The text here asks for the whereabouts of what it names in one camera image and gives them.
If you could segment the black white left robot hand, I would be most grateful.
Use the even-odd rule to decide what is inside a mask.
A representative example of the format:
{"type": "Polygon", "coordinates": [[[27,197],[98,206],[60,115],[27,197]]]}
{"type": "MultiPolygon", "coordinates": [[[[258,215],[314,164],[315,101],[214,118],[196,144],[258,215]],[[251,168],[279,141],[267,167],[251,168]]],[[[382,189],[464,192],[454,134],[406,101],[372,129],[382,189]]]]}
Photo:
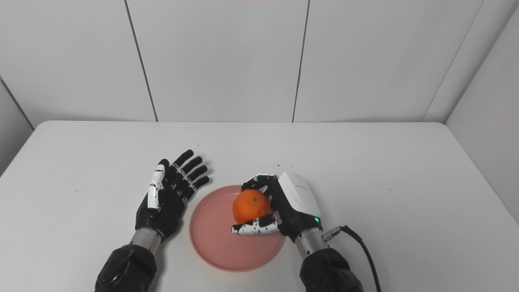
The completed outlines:
{"type": "Polygon", "coordinates": [[[210,178],[209,168],[192,149],[175,161],[162,159],[156,166],[148,191],[137,209],[135,230],[150,229],[164,241],[176,232],[187,203],[210,178]]]}

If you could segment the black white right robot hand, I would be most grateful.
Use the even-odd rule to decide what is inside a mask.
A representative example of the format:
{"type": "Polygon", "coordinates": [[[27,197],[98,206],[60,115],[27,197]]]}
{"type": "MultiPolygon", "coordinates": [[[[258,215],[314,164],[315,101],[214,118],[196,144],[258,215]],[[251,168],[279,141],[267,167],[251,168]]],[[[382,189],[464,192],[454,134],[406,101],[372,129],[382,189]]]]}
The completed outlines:
{"type": "Polygon", "coordinates": [[[257,173],[242,185],[241,190],[260,191],[270,200],[269,206],[273,212],[263,216],[254,215],[252,220],[233,225],[233,234],[280,232],[295,243],[308,230],[322,230],[321,210],[308,183],[298,174],[284,172],[277,176],[257,173]]]}

